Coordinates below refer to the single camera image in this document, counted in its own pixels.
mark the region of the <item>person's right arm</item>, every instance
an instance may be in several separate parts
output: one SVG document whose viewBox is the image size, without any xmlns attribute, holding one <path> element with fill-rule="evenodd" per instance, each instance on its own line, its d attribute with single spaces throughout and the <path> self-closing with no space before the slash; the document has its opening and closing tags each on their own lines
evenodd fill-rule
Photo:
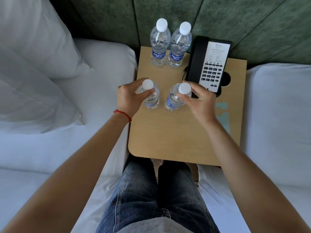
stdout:
<svg viewBox="0 0 311 233">
<path fill-rule="evenodd" d="M 277 186 L 239 148 L 216 119 L 216 95 L 188 82 L 199 99 L 178 94 L 205 128 L 233 197 L 252 233 L 311 233 Z"/>
</svg>

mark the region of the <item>white bottle cap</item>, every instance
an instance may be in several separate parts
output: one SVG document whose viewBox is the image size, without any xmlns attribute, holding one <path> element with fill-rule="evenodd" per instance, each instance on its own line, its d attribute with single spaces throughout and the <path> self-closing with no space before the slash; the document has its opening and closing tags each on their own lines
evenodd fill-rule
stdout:
<svg viewBox="0 0 311 233">
<path fill-rule="evenodd" d="M 188 35 L 191 31 L 191 24 L 189 22 L 182 22 L 179 31 L 182 35 Z"/>
<path fill-rule="evenodd" d="M 178 91 L 181 94 L 188 94 L 189 92 L 191 92 L 191 86 L 189 83 L 182 83 L 181 85 L 179 85 Z"/>
<path fill-rule="evenodd" d="M 153 81 L 150 79 L 145 79 L 142 82 L 142 88 L 144 88 L 145 90 L 149 90 L 153 88 Z"/>
<path fill-rule="evenodd" d="M 156 28 L 159 32 L 165 32 L 167 30 L 167 21 L 166 19 L 158 19 L 156 22 Z"/>
</svg>

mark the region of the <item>person's left arm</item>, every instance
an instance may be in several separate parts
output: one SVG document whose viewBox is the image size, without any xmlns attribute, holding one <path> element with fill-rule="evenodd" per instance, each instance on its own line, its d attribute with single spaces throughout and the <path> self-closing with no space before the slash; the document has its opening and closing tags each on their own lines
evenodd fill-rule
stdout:
<svg viewBox="0 0 311 233">
<path fill-rule="evenodd" d="M 145 78 L 118 87 L 118 110 L 130 117 L 154 89 L 135 91 Z M 128 118 L 115 113 L 77 152 L 42 184 L 2 233 L 70 233 L 84 209 Z"/>
</svg>

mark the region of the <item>wooden tabletop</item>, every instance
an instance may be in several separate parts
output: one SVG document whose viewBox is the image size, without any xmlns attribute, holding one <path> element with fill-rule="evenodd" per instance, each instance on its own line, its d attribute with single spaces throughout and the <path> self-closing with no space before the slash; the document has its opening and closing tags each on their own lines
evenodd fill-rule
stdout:
<svg viewBox="0 0 311 233">
<path fill-rule="evenodd" d="M 151 48 L 142 46 L 137 79 L 148 77 L 155 81 L 160 89 L 160 103 L 153 110 L 142 104 L 133 117 L 129 151 L 139 157 L 219 166 L 207 133 L 188 106 L 183 105 L 173 112 L 164 107 L 170 88 L 182 82 L 190 55 L 185 54 L 178 68 L 168 65 L 157 68 L 150 62 L 150 56 Z M 246 64 L 245 60 L 228 58 L 225 72 L 231 76 L 231 83 L 222 87 L 222 93 L 216 100 L 217 118 L 237 144 L 240 144 L 241 136 Z"/>
</svg>

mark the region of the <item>water bottle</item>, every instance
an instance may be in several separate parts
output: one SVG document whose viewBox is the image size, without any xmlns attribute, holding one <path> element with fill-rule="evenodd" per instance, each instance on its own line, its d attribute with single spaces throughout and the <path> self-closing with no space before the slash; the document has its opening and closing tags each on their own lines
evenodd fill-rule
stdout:
<svg viewBox="0 0 311 233">
<path fill-rule="evenodd" d="M 163 66 L 166 62 L 166 50 L 171 40 L 171 32 L 165 19 L 158 19 L 156 26 L 150 33 L 152 47 L 151 63 L 155 66 Z"/>
<path fill-rule="evenodd" d="M 191 97 L 191 86 L 189 83 L 177 83 L 169 91 L 169 97 L 165 101 L 165 108 L 169 111 L 178 109 L 184 102 L 177 97 L 177 93 L 185 94 Z"/>
<path fill-rule="evenodd" d="M 160 96 L 160 90 L 157 84 L 154 81 L 151 81 L 150 79 L 146 79 L 142 82 L 142 85 L 139 87 L 138 91 L 140 93 L 149 90 L 149 89 L 155 89 L 155 92 L 151 94 L 147 99 L 145 99 L 144 103 L 147 106 L 148 109 L 155 109 L 159 104 L 159 96 Z"/>
<path fill-rule="evenodd" d="M 171 38 L 171 50 L 167 58 L 167 63 L 170 66 L 178 67 L 181 65 L 184 54 L 191 45 L 192 35 L 190 31 L 191 24 L 183 22 L 173 33 Z"/>
</svg>

